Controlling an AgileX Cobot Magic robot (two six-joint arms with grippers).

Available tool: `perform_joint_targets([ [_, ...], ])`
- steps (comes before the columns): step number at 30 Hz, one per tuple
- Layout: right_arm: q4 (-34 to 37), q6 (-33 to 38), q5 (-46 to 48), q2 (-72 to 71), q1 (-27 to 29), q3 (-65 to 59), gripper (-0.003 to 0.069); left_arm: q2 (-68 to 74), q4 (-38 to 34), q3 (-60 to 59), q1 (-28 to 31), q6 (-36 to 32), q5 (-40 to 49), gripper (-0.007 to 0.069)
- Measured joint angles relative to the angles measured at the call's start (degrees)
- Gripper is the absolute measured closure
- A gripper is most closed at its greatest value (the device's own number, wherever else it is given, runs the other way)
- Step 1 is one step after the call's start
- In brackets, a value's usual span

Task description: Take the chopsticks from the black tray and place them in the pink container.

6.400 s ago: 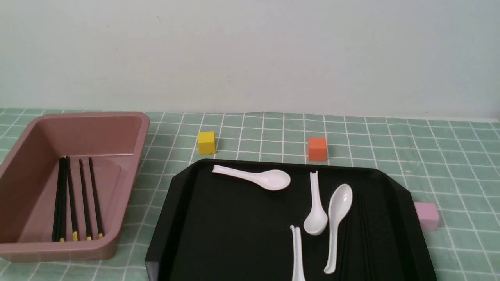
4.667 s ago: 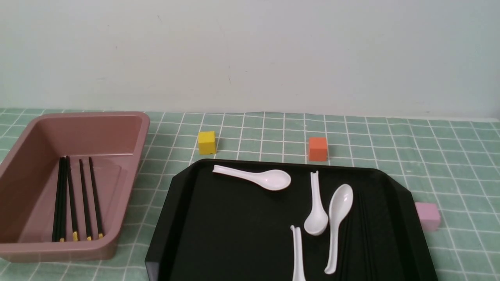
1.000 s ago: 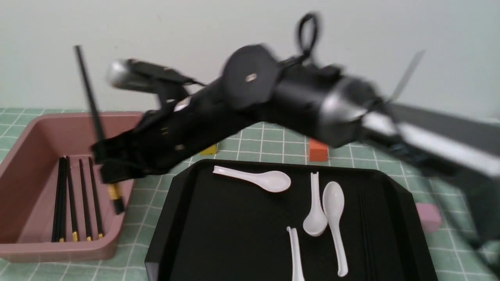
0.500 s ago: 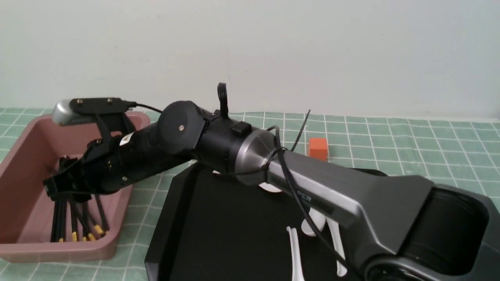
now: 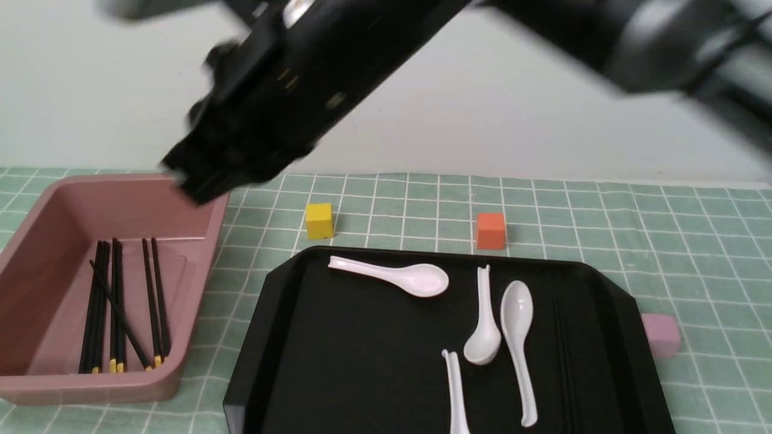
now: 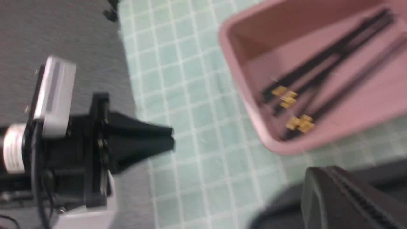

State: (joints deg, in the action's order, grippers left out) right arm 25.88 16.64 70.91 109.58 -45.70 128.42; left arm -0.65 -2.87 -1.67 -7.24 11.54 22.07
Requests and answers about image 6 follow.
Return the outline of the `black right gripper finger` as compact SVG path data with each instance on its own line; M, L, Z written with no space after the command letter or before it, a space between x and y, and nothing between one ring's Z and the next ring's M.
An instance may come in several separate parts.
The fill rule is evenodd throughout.
M339 168L308 168L301 214L306 229L405 229L406 179L370 184Z

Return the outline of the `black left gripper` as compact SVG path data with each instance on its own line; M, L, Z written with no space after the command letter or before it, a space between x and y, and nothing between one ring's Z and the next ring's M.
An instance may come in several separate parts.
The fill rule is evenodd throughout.
M58 137L45 136L44 118L29 118L23 150L38 206L44 199L50 205L106 205L111 194L107 136L108 168L113 175L174 149L172 127L109 112L109 105L108 93L94 93L89 114L70 116L67 130Z

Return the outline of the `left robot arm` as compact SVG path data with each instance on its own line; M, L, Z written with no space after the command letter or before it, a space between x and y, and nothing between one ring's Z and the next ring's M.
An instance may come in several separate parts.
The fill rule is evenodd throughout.
M70 116L59 138L37 137L42 199L49 205L100 207L116 175L175 147L173 128L144 123L110 110L108 93L94 93L88 114ZM1 204L30 203L31 151L36 121L1 127Z

